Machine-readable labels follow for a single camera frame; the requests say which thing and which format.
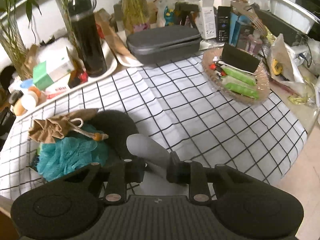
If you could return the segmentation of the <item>pink white flat box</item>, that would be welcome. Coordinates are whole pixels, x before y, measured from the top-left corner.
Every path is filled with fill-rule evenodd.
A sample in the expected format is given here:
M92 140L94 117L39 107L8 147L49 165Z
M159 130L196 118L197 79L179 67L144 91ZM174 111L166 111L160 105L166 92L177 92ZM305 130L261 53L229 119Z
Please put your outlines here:
M55 83L53 83L52 85L50 85L49 87L47 87L44 90L44 94L46 96L46 99L52 99L66 91L70 90L70 87L68 85L69 80L70 80L71 75L68 74L64 77L62 77L61 79L59 79L58 81L56 81Z

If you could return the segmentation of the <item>glass snack dish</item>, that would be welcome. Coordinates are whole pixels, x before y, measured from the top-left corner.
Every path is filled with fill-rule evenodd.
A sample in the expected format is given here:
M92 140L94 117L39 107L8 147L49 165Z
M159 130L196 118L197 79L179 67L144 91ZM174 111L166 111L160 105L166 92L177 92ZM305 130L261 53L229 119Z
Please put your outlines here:
M271 92L263 64L260 63L254 73L248 73L223 62L222 51L222 48L213 48L204 52L202 69L208 80L215 88L241 103L263 103Z

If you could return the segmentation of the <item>black fuzzy plush object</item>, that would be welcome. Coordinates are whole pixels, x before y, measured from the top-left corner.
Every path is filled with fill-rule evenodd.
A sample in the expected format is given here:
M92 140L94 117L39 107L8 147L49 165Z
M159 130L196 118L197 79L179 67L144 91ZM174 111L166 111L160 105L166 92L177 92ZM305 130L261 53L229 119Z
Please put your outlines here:
M135 159L127 149L127 138L138 134L138 128L129 115L118 110L105 110L97 113L88 121L97 130L108 135L106 140L122 159Z

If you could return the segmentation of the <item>black thermos bottle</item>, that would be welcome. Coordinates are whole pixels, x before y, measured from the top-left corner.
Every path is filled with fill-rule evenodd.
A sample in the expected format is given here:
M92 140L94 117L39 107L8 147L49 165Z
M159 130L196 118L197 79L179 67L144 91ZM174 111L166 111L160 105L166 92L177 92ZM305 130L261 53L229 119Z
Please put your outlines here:
M75 39L89 77L99 77L107 71L94 18L96 5L97 0L72 0L67 5Z

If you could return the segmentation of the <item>green white tissue box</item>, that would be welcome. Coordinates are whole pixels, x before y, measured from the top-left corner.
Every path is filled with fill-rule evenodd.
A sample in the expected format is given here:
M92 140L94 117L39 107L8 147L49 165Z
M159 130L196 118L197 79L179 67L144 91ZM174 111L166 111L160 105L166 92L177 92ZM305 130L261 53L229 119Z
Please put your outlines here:
M33 85L39 90L45 90L74 70L68 55L48 59L33 68Z

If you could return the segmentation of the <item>white plastic bag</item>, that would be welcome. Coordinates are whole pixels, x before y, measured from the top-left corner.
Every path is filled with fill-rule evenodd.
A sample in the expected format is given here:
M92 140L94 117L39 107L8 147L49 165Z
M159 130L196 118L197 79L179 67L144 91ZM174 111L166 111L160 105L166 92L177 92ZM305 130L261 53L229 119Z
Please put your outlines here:
M267 65L272 79L288 87L300 97L308 96L310 89L287 50L283 34L279 34L272 43Z

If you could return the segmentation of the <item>tan egg-shaped pouch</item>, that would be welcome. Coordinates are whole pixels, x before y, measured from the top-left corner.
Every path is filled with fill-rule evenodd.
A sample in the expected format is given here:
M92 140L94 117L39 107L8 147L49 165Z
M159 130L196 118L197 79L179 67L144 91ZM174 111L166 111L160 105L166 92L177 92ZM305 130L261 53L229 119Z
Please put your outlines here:
M16 116L22 116L27 110L22 106L21 101L17 101L13 106L13 113Z

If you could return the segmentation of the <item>dark grey zipper case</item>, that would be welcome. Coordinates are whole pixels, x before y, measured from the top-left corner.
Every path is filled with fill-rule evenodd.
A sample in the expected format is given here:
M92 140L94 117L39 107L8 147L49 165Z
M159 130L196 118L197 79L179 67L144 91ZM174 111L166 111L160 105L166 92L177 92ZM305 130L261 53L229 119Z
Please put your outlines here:
M193 54L199 50L201 41L196 28L171 25L133 33L126 44L131 54L147 65Z

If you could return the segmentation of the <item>white product box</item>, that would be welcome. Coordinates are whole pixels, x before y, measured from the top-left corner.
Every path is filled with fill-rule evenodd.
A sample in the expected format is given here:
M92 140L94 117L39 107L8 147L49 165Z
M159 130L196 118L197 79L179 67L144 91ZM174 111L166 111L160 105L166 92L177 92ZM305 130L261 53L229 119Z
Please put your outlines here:
M196 26L204 40L216 38L214 0L199 1L199 15L196 18Z

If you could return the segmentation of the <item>brown paper bag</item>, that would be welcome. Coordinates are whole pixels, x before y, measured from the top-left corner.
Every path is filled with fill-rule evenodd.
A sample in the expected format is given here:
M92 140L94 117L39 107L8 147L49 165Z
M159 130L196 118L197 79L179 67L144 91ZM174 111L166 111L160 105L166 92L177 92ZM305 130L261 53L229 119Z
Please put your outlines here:
M94 13L95 23L100 38L104 39L111 50L119 55L133 58L130 51L125 47L124 42L120 39L118 34L110 26L110 15L105 9L100 9Z

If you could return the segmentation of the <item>black product box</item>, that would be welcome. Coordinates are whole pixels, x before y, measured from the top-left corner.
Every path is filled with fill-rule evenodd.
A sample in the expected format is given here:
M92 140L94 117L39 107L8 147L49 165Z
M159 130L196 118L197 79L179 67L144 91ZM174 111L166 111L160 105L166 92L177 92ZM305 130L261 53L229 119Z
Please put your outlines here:
M217 41L228 42L231 21L231 7L219 6L217 10Z

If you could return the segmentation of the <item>grey soft cylinder object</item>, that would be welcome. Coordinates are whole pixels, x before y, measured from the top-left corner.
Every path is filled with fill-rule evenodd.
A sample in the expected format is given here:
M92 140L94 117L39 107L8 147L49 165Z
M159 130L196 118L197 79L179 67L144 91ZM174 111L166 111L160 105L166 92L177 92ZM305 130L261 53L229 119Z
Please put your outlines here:
M167 169L170 153L150 137L143 134L132 134L127 137L126 145L132 155L143 158L147 163Z

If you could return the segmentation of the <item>tan drawstring cloth pouch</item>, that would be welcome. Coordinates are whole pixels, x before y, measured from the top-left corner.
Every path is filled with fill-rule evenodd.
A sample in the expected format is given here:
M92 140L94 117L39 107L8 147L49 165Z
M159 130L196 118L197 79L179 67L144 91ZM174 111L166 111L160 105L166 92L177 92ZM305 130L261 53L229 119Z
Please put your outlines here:
M80 109L44 120L35 119L31 128L29 128L28 136L35 142L53 144L56 139L63 139L69 132L76 132L94 141L103 141L108 139L109 135L100 132L87 132L82 128L85 121L97 115L98 110L98 108Z

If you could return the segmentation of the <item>green snack packet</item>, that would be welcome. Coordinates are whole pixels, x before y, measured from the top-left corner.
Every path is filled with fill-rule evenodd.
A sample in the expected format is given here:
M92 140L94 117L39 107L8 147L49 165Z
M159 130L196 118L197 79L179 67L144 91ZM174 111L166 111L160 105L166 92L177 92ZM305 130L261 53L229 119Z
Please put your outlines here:
M221 68L228 76L231 76L231 77L233 77L239 81L242 81L250 86L255 86L257 84L255 77L251 74L244 73L240 70L236 70L235 68L229 67L226 65L223 65Z
M229 82L227 84L224 84L223 87L225 89L227 89L227 90L230 90L230 91L233 91L235 93L247 96L249 98L253 98L253 99L258 99L259 98L258 92L255 89L248 88L248 87L246 87L244 85L239 85L237 83Z

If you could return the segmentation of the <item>white black grid tablecloth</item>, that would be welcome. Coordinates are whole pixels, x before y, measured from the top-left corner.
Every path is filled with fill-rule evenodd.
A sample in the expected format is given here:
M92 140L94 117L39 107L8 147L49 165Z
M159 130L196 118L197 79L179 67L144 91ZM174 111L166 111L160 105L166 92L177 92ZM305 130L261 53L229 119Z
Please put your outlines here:
M300 154L307 131L274 93L248 106L216 90L201 61L197 54L122 70L18 118L1 150L1 195L15 199L44 182L29 167L37 149L28 138L33 120L82 108L127 113L140 133L182 160L205 167L225 164L276 184Z

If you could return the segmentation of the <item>blue product box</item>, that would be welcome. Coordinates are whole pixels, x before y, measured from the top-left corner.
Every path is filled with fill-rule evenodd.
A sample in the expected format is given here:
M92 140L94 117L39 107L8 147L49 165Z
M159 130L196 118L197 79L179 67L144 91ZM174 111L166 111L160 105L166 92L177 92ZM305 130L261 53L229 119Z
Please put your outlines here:
M231 12L229 44L245 50L248 36L253 34L254 28L249 18L245 15L236 15Z

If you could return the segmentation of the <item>left glass vase bamboo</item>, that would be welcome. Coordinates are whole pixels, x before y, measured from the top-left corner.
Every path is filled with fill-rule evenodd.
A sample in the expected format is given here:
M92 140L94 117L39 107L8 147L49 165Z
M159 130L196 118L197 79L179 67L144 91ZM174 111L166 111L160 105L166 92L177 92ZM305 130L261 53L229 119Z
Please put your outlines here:
M19 0L1 0L1 45L7 53L21 80L29 79L32 71L24 63L27 58L25 47L18 29L16 10ZM39 9L38 0L26 0L25 14L32 22L33 7Z

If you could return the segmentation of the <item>black small box in dish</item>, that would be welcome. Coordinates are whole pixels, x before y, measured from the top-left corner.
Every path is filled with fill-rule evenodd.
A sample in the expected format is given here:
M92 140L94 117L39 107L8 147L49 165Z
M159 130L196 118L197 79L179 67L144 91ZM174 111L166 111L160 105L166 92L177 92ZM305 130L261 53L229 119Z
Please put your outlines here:
M249 73L254 73L260 63L260 60L256 56L228 43L225 43L223 46L221 60L226 64Z

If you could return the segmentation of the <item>glass vase with bamboo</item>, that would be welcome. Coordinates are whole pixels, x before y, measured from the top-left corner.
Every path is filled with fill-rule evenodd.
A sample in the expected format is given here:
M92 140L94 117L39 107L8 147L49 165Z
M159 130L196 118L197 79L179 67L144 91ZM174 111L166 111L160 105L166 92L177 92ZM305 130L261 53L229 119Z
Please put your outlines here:
M122 0L125 30L136 33L150 28L150 14L146 0Z

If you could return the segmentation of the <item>white jar with lid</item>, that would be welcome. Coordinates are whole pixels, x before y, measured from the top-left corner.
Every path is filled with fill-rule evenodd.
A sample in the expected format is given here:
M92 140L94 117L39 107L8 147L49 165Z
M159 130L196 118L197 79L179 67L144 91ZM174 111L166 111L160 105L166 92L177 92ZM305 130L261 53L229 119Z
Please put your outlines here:
M21 97L21 104L27 110L34 109L39 102L39 97L33 91L28 91Z

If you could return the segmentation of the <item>teal mesh bath sponge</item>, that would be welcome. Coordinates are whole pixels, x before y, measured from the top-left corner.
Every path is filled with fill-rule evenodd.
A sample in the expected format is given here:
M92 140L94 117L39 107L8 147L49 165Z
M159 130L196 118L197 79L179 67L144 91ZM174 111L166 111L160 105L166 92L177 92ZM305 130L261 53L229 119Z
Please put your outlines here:
M57 139L53 144L40 144L35 169L46 181L72 173L90 163L105 165L109 146L83 134L71 132L70 136Z

